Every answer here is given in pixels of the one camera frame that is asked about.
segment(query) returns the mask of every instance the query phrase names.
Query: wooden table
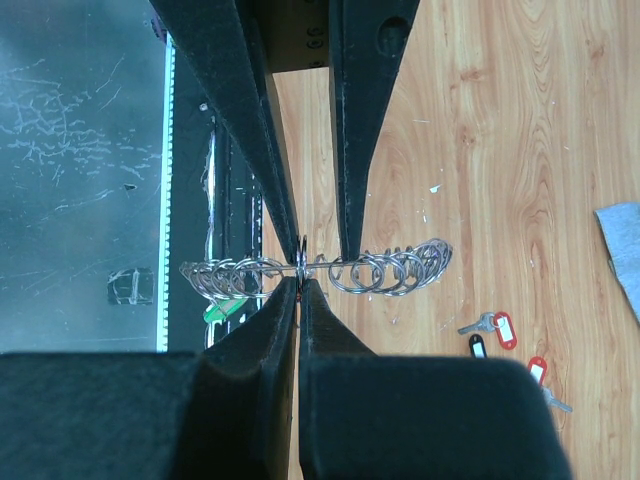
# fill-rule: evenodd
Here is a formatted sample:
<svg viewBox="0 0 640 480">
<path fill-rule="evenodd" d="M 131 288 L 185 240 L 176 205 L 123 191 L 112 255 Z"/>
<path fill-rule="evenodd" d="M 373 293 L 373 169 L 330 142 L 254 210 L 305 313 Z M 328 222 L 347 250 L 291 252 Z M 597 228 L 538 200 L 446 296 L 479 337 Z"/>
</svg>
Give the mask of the wooden table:
<svg viewBox="0 0 640 480">
<path fill-rule="evenodd" d="M 512 315 L 488 354 L 549 364 L 578 479 L 640 478 L 640 328 L 593 210 L 640 201 L 640 1 L 423 0 L 378 142 L 363 249 L 440 237 L 441 281 L 401 299 L 328 285 L 380 354 L 468 355 L 456 329 Z M 280 76 L 300 227 L 338 255 L 328 71 Z M 264 254 L 282 259 L 265 224 Z M 294 412 L 294 423 L 297 419 Z M 294 437 L 297 425 L 294 424 Z M 292 475 L 297 466 L 292 440 Z"/>
</svg>

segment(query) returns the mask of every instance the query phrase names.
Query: gray surface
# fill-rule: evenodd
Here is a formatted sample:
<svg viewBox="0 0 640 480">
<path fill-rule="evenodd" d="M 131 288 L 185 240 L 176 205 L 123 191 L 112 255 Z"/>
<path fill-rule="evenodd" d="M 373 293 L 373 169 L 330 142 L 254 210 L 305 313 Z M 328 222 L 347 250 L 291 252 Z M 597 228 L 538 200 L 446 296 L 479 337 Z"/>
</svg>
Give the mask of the gray surface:
<svg viewBox="0 0 640 480">
<path fill-rule="evenodd" d="M 149 4 L 0 12 L 0 352 L 156 350 L 156 305 L 107 303 L 110 272 L 157 282 L 165 47 Z"/>
<path fill-rule="evenodd" d="M 640 203 L 596 210 L 611 255 L 613 273 L 640 322 Z"/>
</svg>

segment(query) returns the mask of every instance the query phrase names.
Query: silver key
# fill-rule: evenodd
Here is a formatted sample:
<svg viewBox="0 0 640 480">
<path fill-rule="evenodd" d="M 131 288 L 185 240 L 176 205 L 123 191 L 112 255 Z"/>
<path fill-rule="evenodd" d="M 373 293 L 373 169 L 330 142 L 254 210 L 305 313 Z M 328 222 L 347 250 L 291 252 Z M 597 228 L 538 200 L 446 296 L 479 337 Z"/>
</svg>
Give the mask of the silver key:
<svg viewBox="0 0 640 480">
<path fill-rule="evenodd" d="M 551 393 L 551 390 L 547 387 L 542 387 L 542 393 L 544 395 L 545 401 L 547 402 L 547 405 L 549 405 L 550 407 L 559 408 L 560 410 L 567 413 L 573 412 L 573 408 L 571 408 L 566 403 L 562 403 L 560 400 L 554 397 L 553 393 Z"/>
<path fill-rule="evenodd" d="M 483 313 L 480 315 L 480 320 L 468 327 L 460 328 L 458 333 L 464 335 L 471 332 L 495 332 L 496 326 L 493 324 L 495 316 L 496 314 L 493 312 Z"/>
</svg>

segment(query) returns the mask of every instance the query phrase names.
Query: key tag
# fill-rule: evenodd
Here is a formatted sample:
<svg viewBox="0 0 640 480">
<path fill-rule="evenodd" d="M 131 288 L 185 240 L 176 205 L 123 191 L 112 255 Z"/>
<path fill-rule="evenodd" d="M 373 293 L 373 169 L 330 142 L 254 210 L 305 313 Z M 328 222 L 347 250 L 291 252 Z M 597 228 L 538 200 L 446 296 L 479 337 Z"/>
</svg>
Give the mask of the key tag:
<svg viewBox="0 0 640 480">
<path fill-rule="evenodd" d="M 475 358 L 487 358 L 487 350 L 484 348 L 484 340 L 477 333 L 474 333 L 469 338 L 469 349 L 471 350 L 471 356 Z"/>
<path fill-rule="evenodd" d="M 496 327 L 498 341 L 505 350 L 513 350 L 518 344 L 516 332 L 511 323 L 511 317 L 506 312 L 497 312 L 491 320 L 493 326 Z"/>
<path fill-rule="evenodd" d="M 527 366 L 533 378 L 535 378 L 538 385 L 542 385 L 542 381 L 544 380 L 544 376 L 547 374 L 547 362 L 542 357 L 533 357 L 529 360 L 529 365 Z"/>
</svg>

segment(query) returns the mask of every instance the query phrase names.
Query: gray cloth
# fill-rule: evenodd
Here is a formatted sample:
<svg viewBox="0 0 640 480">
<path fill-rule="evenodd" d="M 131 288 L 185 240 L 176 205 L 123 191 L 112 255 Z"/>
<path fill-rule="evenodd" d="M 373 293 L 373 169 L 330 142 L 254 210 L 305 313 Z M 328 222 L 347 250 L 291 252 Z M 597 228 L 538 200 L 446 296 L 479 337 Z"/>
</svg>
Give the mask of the gray cloth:
<svg viewBox="0 0 640 480">
<path fill-rule="evenodd" d="M 611 268 L 640 322 L 640 203 L 596 210 L 611 255 Z"/>
</svg>

